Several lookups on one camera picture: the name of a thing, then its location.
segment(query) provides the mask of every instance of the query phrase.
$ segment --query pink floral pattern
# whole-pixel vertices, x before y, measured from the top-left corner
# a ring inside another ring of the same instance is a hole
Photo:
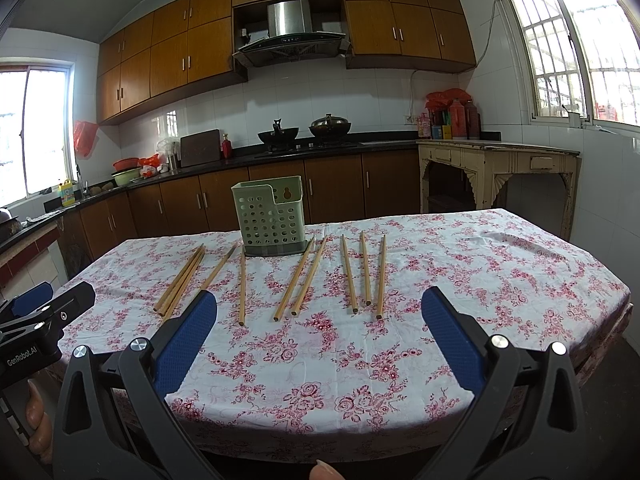
[[[457,384],[420,315],[437,285],[488,334],[545,349],[560,340],[583,383],[630,317],[629,290],[587,252],[504,210],[307,226],[316,249],[329,235],[298,317],[273,313],[299,255],[247,260],[246,326],[238,326],[239,251],[209,290],[218,319],[181,388],[166,402],[194,443],[230,456],[280,462],[366,460],[441,444],[472,400]],[[366,232],[373,304],[364,305],[360,231]],[[360,311],[349,308],[340,251],[347,236]],[[385,311],[375,318],[378,254],[387,238]],[[65,328],[61,374],[73,348],[124,348],[160,325],[152,308],[204,243],[178,316],[238,232],[128,240],[80,280],[95,306]],[[309,258],[290,304],[312,263]],[[117,393],[118,402],[126,398]],[[130,420],[130,408],[123,408]]]

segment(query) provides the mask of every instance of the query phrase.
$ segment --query chopstick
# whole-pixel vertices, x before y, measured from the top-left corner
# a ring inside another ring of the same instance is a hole
[[[289,286],[287,287],[287,290],[285,291],[284,296],[282,297],[280,306],[276,310],[276,313],[273,315],[274,321],[279,321],[280,318],[282,318],[284,309],[287,307],[289,298],[291,297],[293,293],[293,289],[295,288],[296,283],[298,282],[298,278],[300,277],[300,272],[302,272],[302,268],[305,266],[306,258],[309,256],[309,253],[311,252],[311,247],[313,247],[315,241],[316,241],[316,237],[312,237],[311,240],[309,240],[309,243],[306,245],[305,253],[300,258],[298,266],[296,267],[296,272],[293,273],[293,277],[289,282]]]
[[[349,263],[349,253],[347,251],[347,240],[342,235],[342,254],[344,255],[344,270],[347,272],[347,280],[349,282],[349,297],[351,300],[351,309],[354,314],[358,313],[358,305],[356,304],[356,290],[353,286],[353,276],[351,275],[351,264]]]
[[[187,260],[187,262],[184,264],[184,267],[180,270],[180,272],[178,272],[178,275],[174,278],[174,280],[171,282],[171,285],[169,285],[167,287],[167,290],[164,292],[164,294],[160,297],[160,299],[158,300],[158,302],[154,305],[154,312],[160,312],[162,310],[162,308],[164,307],[164,302],[167,300],[167,298],[169,297],[169,295],[174,291],[174,288],[177,286],[180,286],[180,282],[182,281],[185,272],[187,272],[187,270],[189,269],[189,267],[191,266],[191,264],[193,263],[195,257],[197,256],[197,254],[203,249],[204,244],[202,244],[200,247],[198,247],[195,251],[193,251],[193,254],[189,257],[189,259]]]
[[[302,290],[300,290],[300,294],[296,300],[296,304],[291,309],[291,315],[297,316],[300,313],[300,306],[305,299],[305,294],[309,285],[311,285],[311,281],[314,278],[314,274],[316,273],[316,269],[318,268],[318,264],[320,263],[320,258],[322,258],[322,252],[324,251],[324,246],[326,245],[326,236],[322,239],[322,243],[320,244],[320,248],[316,253],[316,258],[314,259],[313,264],[311,265],[311,269],[309,270],[308,275],[306,276],[306,280],[304,285],[302,285]]]
[[[369,282],[369,257],[367,256],[367,241],[364,239],[364,231],[360,231],[360,243],[362,244],[362,265],[364,266],[364,303],[369,306],[371,304],[371,284]]]
[[[378,309],[376,319],[382,319],[382,311],[385,306],[385,269],[386,267],[386,235],[382,237],[382,250],[380,251],[380,282],[378,283]]]
[[[202,285],[200,285],[200,290],[207,290],[209,288],[209,285],[211,285],[211,282],[213,282],[213,280],[216,278],[216,276],[220,272],[220,269],[222,269],[224,264],[226,264],[226,261],[229,259],[229,257],[233,254],[235,250],[236,250],[236,244],[233,244],[231,248],[227,251],[227,253],[219,261],[219,263],[216,265],[216,268],[213,269],[211,271],[211,274],[207,277],[207,279],[204,280],[204,282],[202,282]]]
[[[178,303],[180,303],[180,300],[182,299],[182,295],[184,294],[184,291],[187,288],[187,285],[189,285],[189,282],[191,281],[191,277],[195,274],[196,270],[200,266],[200,262],[204,258],[204,254],[205,254],[205,251],[203,249],[202,252],[200,252],[200,254],[196,256],[196,259],[191,264],[191,268],[188,271],[188,273],[185,275],[184,281],[180,285],[180,289],[177,291],[171,304],[169,305],[165,313],[162,315],[162,323],[164,323],[167,319],[169,319],[171,315],[174,313],[175,307],[178,306]]]
[[[240,253],[240,307],[238,309],[238,325],[244,326],[244,282],[246,281],[246,264],[244,262],[244,246],[242,246],[242,252]]]

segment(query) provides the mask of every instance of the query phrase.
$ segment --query blue gripper pad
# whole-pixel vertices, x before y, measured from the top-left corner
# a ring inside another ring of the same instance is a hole
[[[479,395],[484,388],[484,359],[456,319],[453,306],[439,288],[432,286],[422,295],[421,310],[458,384]]]
[[[156,361],[154,388],[161,399],[180,388],[217,314],[216,298],[201,290],[180,317],[167,320],[151,338]]]

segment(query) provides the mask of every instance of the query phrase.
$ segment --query stainless steel range hood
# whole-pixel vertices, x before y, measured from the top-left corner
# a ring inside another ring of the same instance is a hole
[[[267,16],[269,37],[246,44],[234,54],[246,67],[335,57],[349,48],[344,34],[312,30],[309,0],[272,4]]]

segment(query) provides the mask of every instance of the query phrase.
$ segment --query wooden side table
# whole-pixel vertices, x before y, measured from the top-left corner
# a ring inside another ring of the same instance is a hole
[[[418,140],[420,211],[429,212],[429,166],[433,162],[462,169],[471,183],[476,209],[489,209],[514,174],[557,173],[566,195],[560,236],[569,240],[574,222],[580,152],[487,140]]]

